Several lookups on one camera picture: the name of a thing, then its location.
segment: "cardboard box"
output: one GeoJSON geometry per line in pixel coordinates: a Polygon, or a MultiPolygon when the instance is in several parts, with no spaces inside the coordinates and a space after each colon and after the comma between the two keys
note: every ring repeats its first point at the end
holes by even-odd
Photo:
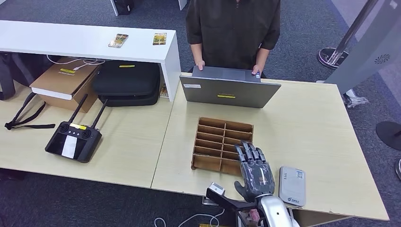
{"type": "MultiPolygon", "coordinates": [[[[71,61],[70,58],[61,58],[58,62],[71,61]]],[[[97,99],[97,94],[92,89],[92,81],[97,74],[97,65],[86,65],[79,70],[74,68],[84,65],[83,61],[75,61],[69,64],[54,64],[30,87],[47,104],[75,110],[85,94],[88,97],[82,105],[80,112],[87,113],[97,99]]]]}
{"type": "Polygon", "coordinates": [[[253,125],[200,117],[193,146],[191,168],[241,176],[235,144],[253,141],[253,125]]]}

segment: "white cable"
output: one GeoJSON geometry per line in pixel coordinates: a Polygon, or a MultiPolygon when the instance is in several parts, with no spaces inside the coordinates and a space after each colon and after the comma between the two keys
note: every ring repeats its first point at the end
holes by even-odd
{"type": "Polygon", "coordinates": [[[83,62],[85,63],[84,65],[81,65],[81,66],[79,66],[79,67],[74,68],[74,71],[77,71],[77,70],[79,70],[80,68],[82,68],[82,67],[84,67],[84,66],[87,66],[87,65],[101,65],[101,64],[103,64],[103,63],[106,62],[106,60],[97,59],[97,58],[96,58],[96,59],[79,58],[79,59],[75,59],[75,60],[72,60],[72,61],[69,61],[69,62],[59,63],[59,62],[52,61],[52,60],[49,58],[49,55],[46,55],[46,57],[47,57],[47,59],[48,59],[49,61],[53,62],[54,64],[58,64],[58,65],[70,64],[70,63],[75,62],[75,61],[83,61],[83,62]]]}
{"type": "MultiPolygon", "coordinates": [[[[185,222],[191,220],[193,217],[196,217],[196,216],[207,216],[207,217],[211,217],[210,222],[209,222],[210,227],[213,227],[213,226],[212,226],[212,220],[213,220],[213,219],[215,219],[215,220],[217,221],[217,225],[216,225],[215,227],[218,227],[218,226],[220,225],[220,222],[218,221],[217,217],[220,216],[220,215],[222,215],[222,214],[224,214],[224,211],[225,211],[225,210],[226,210],[226,209],[223,209],[223,211],[222,211],[221,213],[217,214],[216,216],[213,216],[213,215],[210,215],[210,214],[195,214],[195,215],[192,215],[190,218],[188,218],[187,220],[183,221],[178,227],[181,227],[185,222]]],[[[164,227],[166,227],[166,222],[165,222],[164,219],[162,219],[162,218],[156,218],[156,219],[155,219],[155,221],[153,222],[153,224],[155,224],[155,227],[158,227],[157,224],[156,224],[156,221],[157,221],[157,220],[162,220],[162,221],[163,221],[163,224],[164,224],[164,227]]]]}

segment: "robot finger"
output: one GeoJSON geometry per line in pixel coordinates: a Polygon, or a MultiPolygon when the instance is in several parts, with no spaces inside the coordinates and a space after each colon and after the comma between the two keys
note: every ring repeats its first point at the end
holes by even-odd
{"type": "Polygon", "coordinates": [[[260,160],[261,158],[259,157],[259,153],[256,150],[255,146],[252,143],[248,143],[248,144],[249,144],[249,147],[251,148],[251,153],[253,155],[253,158],[255,160],[260,160]]]}
{"type": "Polygon", "coordinates": [[[257,150],[258,153],[259,153],[259,157],[261,158],[261,161],[262,161],[263,163],[266,163],[266,158],[264,157],[264,154],[263,154],[262,150],[261,150],[260,148],[256,148],[256,150],[257,150]]]}
{"type": "Polygon", "coordinates": [[[253,156],[252,156],[251,150],[249,149],[248,142],[246,142],[244,140],[241,140],[241,143],[242,143],[242,145],[244,147],[246,157],[248,158],[247,161],[253,160],[253,156]]]}
{"type": "Polygon", "coordinates": [[[246,162],[247,160],[246,160],[246,158],[245,158],[245,156],[244,156],[244,154],[243,154],[243,152],[241,150],[241,147],[236,145],[236,144],[234,145],[234,147],[237,150],[237,153],[238,153],[238,156],[239,156],[239,161],[240,162],[246,162]]]}

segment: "black camera case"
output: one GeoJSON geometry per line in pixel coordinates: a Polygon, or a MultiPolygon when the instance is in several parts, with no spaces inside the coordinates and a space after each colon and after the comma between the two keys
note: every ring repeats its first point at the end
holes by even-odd
{"type": "Polygon", "coordinates": [[[157,63],[106,61],[92,82],[93,90],[106,106],[154,105],[160,92],[157,63]]]}

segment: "laptop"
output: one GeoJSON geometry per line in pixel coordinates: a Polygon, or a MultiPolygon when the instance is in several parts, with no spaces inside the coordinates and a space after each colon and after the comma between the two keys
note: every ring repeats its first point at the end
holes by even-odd
{"type": "Polygon", "coordinates": [[[263,108],[280,84],[262,83],[251,70],[198,66],[192,76],[180,76],[189,102],[263,108]]]}

